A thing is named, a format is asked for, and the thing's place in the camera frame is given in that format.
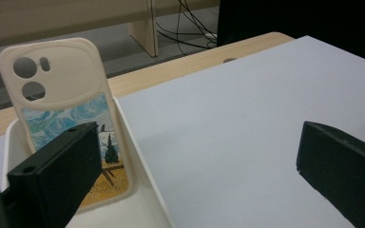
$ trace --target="white table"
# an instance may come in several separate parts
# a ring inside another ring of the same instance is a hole
[[[119,101],[177,227],[353,227],[296,158],[305,121],[365,142],[364,59],[302,37]]]

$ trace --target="cable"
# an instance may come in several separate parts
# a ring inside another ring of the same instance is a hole
[[[180,6],[183,6],[189,12],[189,14],[192,17],[192,20],[188,16],[186,16],[185,13],[184,13],[186,18],[188,18],[192,23],[194,23],[200,31],[202,31],[202,29],[203,29],[203,30],[209,32],[212,35],[214,34],[214,32],[212,32],[208,28],[206,28],[206,26],[191,12],[191,9],[188,7],[188,4],[186,3],[186,0],[184,0],[185,5],[182,3],[182,0],[177,0],[177,1],[180,3]]]
[[[214,35],[214,32],[210,31],[209,29],[206,28],[206,26],[203,25],[203,23],[191,12],[191,10],[188,7],[188,4],[186,3],[186,1],[184,0],[184,3],[182,2],[182,0],[177,0],[180,4],[179,4],[179,13],[178,13],[178,20],[177,20],[177,27],[176,27],[176,32],[175,31],[170,31],[167,30],[165,28],[163,28],[161,25],[159,25],[159,23],[156,23],[157,26],[168,33],[174,34],[176,35],[176,38],[173,38],[169,35],[164,34],[163,32],[159,32],[159,34],[161,34],[163,37],[176,41],[177,42],[177,46],[180,50],[180,52],[183,55],[187,55],[181,47],[181,44],[183,45],[187,45],[187,46],[191,46],[191,47],[196,47],[196,48],[204,48],[204,49],[211,49],[214,48],[216,46],[216,37]],[[187,15],[185,12],[182,11],[182,8],[185,8],[185,10],[187,10],[187,12],[189,13],[189,15]],[[183,14],[191,23],[193,23],[197,29],[200,31],[200,33],[196,33],[196,32],[191,32],[191,33],[184,33],[184,32],[180,32],[180,22],[181,22],[181,14]],[[208,32],[211,36],[213,36],[215,39],[211,39],[209,36],[209,34],[205,34],[205,32]],[[208,43],[205,46],[199,46],[199,45],[194,45],[185,41],[180,40],[179,36],[180,35],[200,35],[203,36],[206,40],[208,40]]]
[[[175,31],[170,31],[170,30],[167,30],[167,29],[165,29],[165,28],[161,27],[161,26],[159,25],[159,23],[157,23],[157,22],[156,22],[156,24],[157,24],[157,26],[158,26],[161,30],[163,30],[163,31],[166,31],[166,32],[169,32],[169,33],[172,33],[172,34],[177,34],[177,32],[175,32]],[[186,33],[184,33],[184,32],[179,32],[179,35],[203,35],[203,34],[202,34],[202,33],[195,33],[195,32],[186,32]]]
[[[181,41],[181,40],[177,40],[176,38],[173,38],[171,36],[168,36],[164,33],[162,33],[161,31],[158,31],[159,34],[161,34],[162,36],[164,36],[165,38],[167,39],[170,39],[170,40],[173,40],[173,41],[177,41],[177,42],[180,42],[181,44],[183,45],[187,45],[187,46],[192,46],[192,47],[196,47],[196,48],[203,48],[203,49],[210,49],[211,47],[204,47],[204,46],[199,46],[199,45],[194,45],[194,44],[190,44],[190,43],[187,43],[185,41]]]

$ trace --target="black object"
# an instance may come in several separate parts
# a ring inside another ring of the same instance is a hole
[[[365,59],[365,1],[288,2],[221,0],[217,46],[277,31],[312,36]]]
[[[331,126],[305,122],[297,167],[347,220],[365,228],[365,142]]]
[[[8,172],[0,228],[66,227],[101,172],[97,124],[72,127]]]

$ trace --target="cypress tree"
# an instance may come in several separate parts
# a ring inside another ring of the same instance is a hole
[[[108,143],[106,151],[106,163],[118,163],[118,154],[114,145],[112,145],[111,135],[108,134]]]

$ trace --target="yellow field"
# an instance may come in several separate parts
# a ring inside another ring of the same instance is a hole
[[[103,161],[103,168],[111,166],[114,165],[108,165]],[[93,187],[90,189],[89,193],[86,195],[85,199],[82,201],[81,207],[88,206],[92,203],[102,200],[109,200],[118,197],[128,189],[129,182],[124,168],[111,170],[111,173],[114,175],[114,177],[109,174],[108,176],[110,177],[114,186],[111,185],[110,181],[108,181],[105,175],[102,173],[94,183]]]

